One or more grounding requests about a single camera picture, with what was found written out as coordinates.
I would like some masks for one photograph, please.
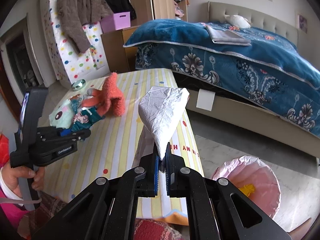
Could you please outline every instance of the blue gripper pad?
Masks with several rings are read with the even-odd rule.
[[[171,176],[170,176],[170,158],[171,154],[170,143],[168,143],[167,150],[165,151],[165,182],[167,188],[167,196],[170,196],[170,185],[171,185]]]
[[[158,195],[159,190],[159,155],[156,155],[155,161],[155,176],[154,176],[154,185],[155,185],[155,195]]]

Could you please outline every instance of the human hand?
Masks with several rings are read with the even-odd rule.
[[[34,182],[31,184],[34,190],[42,190],[44,186],[44,167],[39,167],[37,172],[26,166],[20,166],[17,168],[11,168],[10,163],[7,162],[2,168],[2,178],[7,187],[14,192],[18,197],[22,197],[18,178],[33,178]]]

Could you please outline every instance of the red bag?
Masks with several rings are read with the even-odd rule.
[[[0,164],[6,164],[9,161],[9,140],[0,133]]]

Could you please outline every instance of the folded gray towel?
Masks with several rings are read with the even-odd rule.
[[[226,31],[218,31],[214,28],[210,27],[209,25],[206,25],[206,29],[210,35],[210,38],[213,43],[216,44],[229,44],[229,45],[240,45],[240,46],[250,46],[251,41],[248,39],[245,39],[238,33],[235,33],[230,30]]]

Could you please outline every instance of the bed frame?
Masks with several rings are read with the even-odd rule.
[[[298,44],[298,30],[272,16],[245,7],[208,2],[208,21],[224,21],[225,15],[241,15],[254,27],[277,33],[295,45]],[[196,107],[198,91],[189,90],[190,99],[186,108],[210,117],[234,124],[250,131],[270,137],[320,158],[320,139],[271,111],[216,96],[211,111]]]

